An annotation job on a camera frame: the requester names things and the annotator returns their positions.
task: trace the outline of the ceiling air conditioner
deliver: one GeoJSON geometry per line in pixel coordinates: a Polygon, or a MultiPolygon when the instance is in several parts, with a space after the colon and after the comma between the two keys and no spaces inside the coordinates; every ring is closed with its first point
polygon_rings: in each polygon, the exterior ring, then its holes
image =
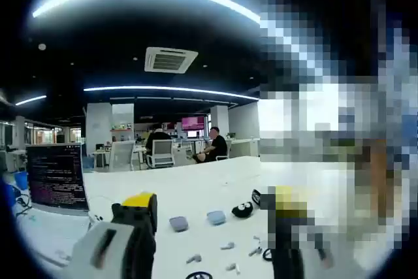
{"type": "Polygon", "coordinates": [[[148,47],[145,56],[145,71],[183,74],[197,54],[190,50],[148,47]]]}

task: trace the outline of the black t-shirt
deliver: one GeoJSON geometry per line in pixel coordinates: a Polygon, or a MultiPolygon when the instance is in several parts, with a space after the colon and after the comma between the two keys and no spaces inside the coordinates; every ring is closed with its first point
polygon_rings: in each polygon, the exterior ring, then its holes
{"type": "Polygon", "coordinates": [[[218,135],[212,141],[212,146],[215,149],[209,152],[210,159],[215,160],[217,156],[226,156],[228,154],[227,141],[221,135],[218,135]]]}

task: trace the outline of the small gray object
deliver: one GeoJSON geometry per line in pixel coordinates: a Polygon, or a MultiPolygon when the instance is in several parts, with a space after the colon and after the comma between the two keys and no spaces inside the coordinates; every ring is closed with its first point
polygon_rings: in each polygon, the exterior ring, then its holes
{"type": "Polygon", "coordinates": [[[231,248],[234,248],[234,247],[235,247],[235,243],[230,242],[226,246],[221,247],[221,250],[230,250],[231,248]]]}
{"type": "Polygon", "coordinates": [[[189,229],[189,224],[183,216],[170,218],[170,224],[175,232],[182,232],[189,229]]]}
{"type": "Polygon", "coordinates": [[[196,261],[197,263],[199,263],[202,261],[202,256],[200,254],[193,255],[185,263],[190,264],[192,261],[196,261]]]}
{"type": "Polygon", "coordinates": [[[215,210],[213,212],[209,212],[206,214],[206,216],[208,217],[208,220],[212,225],[221,225],[226,221],[225,214],[222,210],[215,210]]]}
{"type": "Polygon", "coordinates": [[[227,266],[227,271],[233,271],[236,268],[236,263],[232,263],[229,266],[227,266]]]}
{"type": "Polygon", "coordinates": [[[261,254],[263,252],[263,249],[259,246],[258,248],[252,250],[250,253],[248,253],[248,256],[252,256],[254,254],[261,254]]]}

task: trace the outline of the pink screen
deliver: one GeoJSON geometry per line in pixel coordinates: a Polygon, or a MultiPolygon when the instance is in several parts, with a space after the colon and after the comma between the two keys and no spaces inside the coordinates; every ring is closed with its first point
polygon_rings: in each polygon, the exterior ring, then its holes
{"type": "Polygon", "coordinates": [[[203,130],[204,117],[188,117],[182,119],[183,130],[203,130]]]}

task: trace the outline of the office chair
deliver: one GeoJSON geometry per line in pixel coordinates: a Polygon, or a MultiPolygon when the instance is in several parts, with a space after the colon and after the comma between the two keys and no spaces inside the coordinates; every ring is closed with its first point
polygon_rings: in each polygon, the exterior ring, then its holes
{"type": "Polygon", "coordinates": [[[113,142],[110,150],[109,172],[133,171],[132,156],[134,140],[113,142]]]}
{"type": "Polygon", "coordinates": [[[152,155],[146,155],[146,164],[149,168],[163,168],[174,166],[172,140],[154,140],[152,155]]]}
{"type": "Polygon", "coordinates": [[[229,152],[231,151],[231,146],[233,142],[231,140],[227,140],[227,155],[226,156],[216,156],[216,161],[229,159],[229,152]]]}

